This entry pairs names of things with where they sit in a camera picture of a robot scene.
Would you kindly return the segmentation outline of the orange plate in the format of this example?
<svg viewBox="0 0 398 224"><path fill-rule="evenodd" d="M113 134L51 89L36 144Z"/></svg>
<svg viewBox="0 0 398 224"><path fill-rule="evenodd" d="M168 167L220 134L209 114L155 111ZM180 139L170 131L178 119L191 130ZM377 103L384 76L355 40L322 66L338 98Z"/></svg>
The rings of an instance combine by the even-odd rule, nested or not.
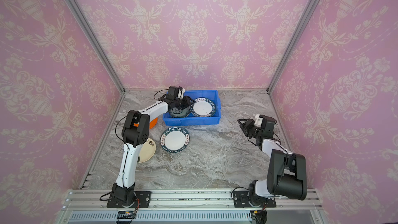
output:
<svg viewBox="0 0 398 224"><path fill-rule="evenodd" d="M158 123L158 118L155 118L153 121L150 122L149 124L149 129L152 129L156 126L156 124Z"/></svg>

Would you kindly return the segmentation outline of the green rimmed plate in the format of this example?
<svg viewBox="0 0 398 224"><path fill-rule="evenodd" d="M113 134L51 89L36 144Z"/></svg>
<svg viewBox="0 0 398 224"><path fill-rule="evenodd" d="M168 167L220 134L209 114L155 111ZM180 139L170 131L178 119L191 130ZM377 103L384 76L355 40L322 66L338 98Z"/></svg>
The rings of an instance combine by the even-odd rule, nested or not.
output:
<svg viewBox="0 0 398 224"><path fill-rule="evenodd" d="M196 98L189 109L195 117L212 117L216 113L215 103L206 97Z"/></svg>
<svg viewBox="0 0 398 224"><path fill-rule="evenodd" d="M190 142L189 132L182 127L170 127L160 138L161 147L165 152L178 153L187 148Z"/></svg>

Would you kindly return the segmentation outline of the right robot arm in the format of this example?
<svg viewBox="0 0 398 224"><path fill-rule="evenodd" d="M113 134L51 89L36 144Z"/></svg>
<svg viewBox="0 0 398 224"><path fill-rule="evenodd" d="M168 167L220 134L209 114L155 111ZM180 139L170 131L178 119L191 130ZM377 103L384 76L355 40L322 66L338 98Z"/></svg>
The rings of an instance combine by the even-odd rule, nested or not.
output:
<svg viewBox="0 0 398 224"><path fill-rule="evenodd" d="M248 187L248 200L252 206L265 206L276 196L303 201L307 197L306 158L285 148L274 127L277 120L265 115L255 119L238 119L248 141L269 157L267 177L254 180Z"/></svg>

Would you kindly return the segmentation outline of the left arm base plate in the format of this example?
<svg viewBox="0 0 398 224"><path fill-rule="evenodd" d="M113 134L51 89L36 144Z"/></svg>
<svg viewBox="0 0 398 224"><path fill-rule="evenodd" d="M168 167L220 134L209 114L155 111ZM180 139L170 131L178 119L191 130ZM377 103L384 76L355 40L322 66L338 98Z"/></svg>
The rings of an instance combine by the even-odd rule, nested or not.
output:
<svg viewBox="0 0 398 224"><path fill-rule="evenodd" d="M112 192L107 208L148 208L151 191Z"/></svg>

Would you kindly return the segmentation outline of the cream plate with dark spot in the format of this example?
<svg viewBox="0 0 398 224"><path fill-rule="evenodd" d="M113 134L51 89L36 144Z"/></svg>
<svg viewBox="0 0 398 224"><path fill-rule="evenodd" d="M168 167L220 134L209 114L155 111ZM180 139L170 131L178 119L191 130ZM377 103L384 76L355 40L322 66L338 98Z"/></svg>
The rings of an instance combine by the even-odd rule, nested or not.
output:
<svg viewBox="0 0 398 224"><path fill-rule="evenodd" d="M148 138L144 143L138 158L138 163L144 163L149 161L156 152L156 143L153 139Z"/></svg>

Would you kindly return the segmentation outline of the teal blue floral plate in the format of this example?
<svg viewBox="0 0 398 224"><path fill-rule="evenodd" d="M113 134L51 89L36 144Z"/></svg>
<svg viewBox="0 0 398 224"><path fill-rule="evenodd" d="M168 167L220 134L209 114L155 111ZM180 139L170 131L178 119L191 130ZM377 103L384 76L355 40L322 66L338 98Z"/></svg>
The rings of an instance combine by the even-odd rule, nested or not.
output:
<svg viewBox="0 0 398 224"><path fill-rule="evenodd" d="M189 109L189 107L186 108L179 108L179 107L175 107L172 108L171 110L169 110L169 115L172 118L185 118L188 117L190 115L191 111Z"/></svg>

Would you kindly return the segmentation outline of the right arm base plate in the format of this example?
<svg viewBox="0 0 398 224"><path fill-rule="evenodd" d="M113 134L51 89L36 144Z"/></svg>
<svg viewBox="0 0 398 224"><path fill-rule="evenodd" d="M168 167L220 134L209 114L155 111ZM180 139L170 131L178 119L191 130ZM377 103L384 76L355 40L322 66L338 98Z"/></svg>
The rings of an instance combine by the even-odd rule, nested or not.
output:
<svg viewBox="0 0 398 224"><path fill-rule="evenodd" d="M275 208L277 206L274 199L259 197L248 190L233 190L231 198L236 208Z"/></svg>

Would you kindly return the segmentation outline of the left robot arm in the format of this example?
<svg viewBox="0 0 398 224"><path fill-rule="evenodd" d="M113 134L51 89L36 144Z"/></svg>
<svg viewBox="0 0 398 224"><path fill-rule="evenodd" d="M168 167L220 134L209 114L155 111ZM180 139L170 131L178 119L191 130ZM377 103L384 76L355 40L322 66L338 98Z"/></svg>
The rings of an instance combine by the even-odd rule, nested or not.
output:
<svg viewBox="0 0 398 224"><path fill-rule="evenodd" d="M182 87L170 86L167 93L142 110L127 113L121 131L123 157L109 201L117 206L138 208L135 194L135 172L140 152L149 138L150 122L174 108L188 108L193 100Z"/></svg>

